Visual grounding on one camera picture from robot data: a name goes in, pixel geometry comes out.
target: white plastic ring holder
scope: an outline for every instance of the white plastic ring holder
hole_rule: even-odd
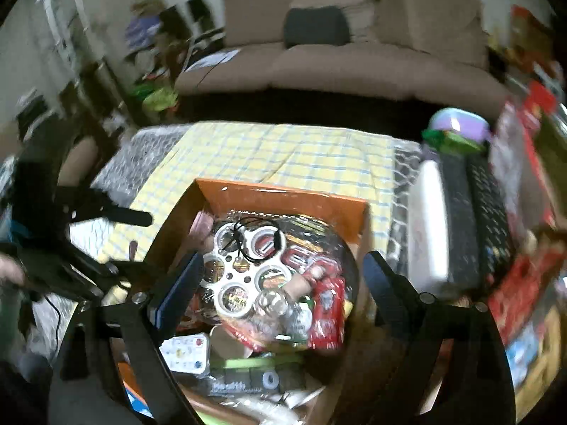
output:
[[[207,271],[206,265],[208,262],[218,261],[223,264],[222,277],[215,283],[203,279],[201,286],[213,291],[214,306],[221,316],[227,318],[242,318],[250,312],[254,301],[262,291],[260,278],[264,272],[277,270],[281,272],[287,282],[291,279],[291,271],[281,261],[281,256],[286,249],[286,238],[282,231],[280,231],[280,250],[276,252],[274,257],[256,264],[246,260],[238,250],[236,241],[232,239],[234,226],[235,223],[232,222],[219,228],[214,237],[213,250],[203,256],[205,260],[205,272]],[[244,249],[250,257],[262,260],[268,255],[270,246],[261,244],[258,249],[263,255],[260,255],[257,248],[254,248],[254,245],[267,234],[273,237],[277,231],[278,229],[271,225],[259,227],[253,231],[247,230],[246,226],[243,226],[238,231],[241,235],[242,249]],[[229,238],[233,241],[229,248],[226,248],[227,243],[223,242],[225,235],[230,235]],[[242,261],[246,261],[248,266],[240,267],[239,264],[241,264]],[[237,308],[231,308],[231,305],[227,305],[227,299],[231,291],[237,291],[240,294],[240,302],[236,306]]]

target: white paper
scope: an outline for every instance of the white paper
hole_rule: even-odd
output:
[[[233,49],[232,51],[225,51],[225,52],[215,52],[214,54],[210,54],[200,61],[195,62],[195,64],[189,66],[186,72],[189,70],[196,70],[198,68],[203,67],[213,67],[219,64],[224,64],[225,62],[230,61],[236,54],[240,52],[239,49]]]

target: black device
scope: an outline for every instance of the black device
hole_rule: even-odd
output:
[[[144,262],[100,264],[75,248],[67,238],[72,222],[105,216],[147,225],[151,216],[117,207],[100,191],[57,187],[58,169],[68,147],[65,139],[72,135],[63,130],[64,126],[48,139],[34,134],[20,156],[9,199],[12,242],[0,245],[2,252],[21,261],[34,283],[79,302],[53,369],[49,423],[202,423],[158,347],[174,335],[201,282],[203,259],[190,252],[165,274]],[[378,305],[376,323],[387,324],[394,336],[409,342],[387,392],[368,404],[365,423],[512,425],[510,372],[485,305],[449,307],[432,295],[418,295],[377,252],[366,256],[363,272]],[[101,306],[103,296],[123,281],[131,283],[127,300]],[[112,355],[112,338],[123,339],[153,418],[131,408]],[[433,410],[416,416],[446,338],[455,341],[449,371]]]

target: sofa backrest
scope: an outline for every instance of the sofa backrest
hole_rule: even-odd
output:
[[[281,42],[291,0],[223,0],[227,46]],[[485,68],[479,0],[376,0],[376,41]]]

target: yellow cloth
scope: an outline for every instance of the yellow cloth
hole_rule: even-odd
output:
[[[385,252],[393,200],[392,138],[290,124],[196,123],[154,170],[131,205],[154,216],[151,227],[117,224],[99,260],[142,260],[170,211],[196,178],[265,183],[366,199],[373,248]]]

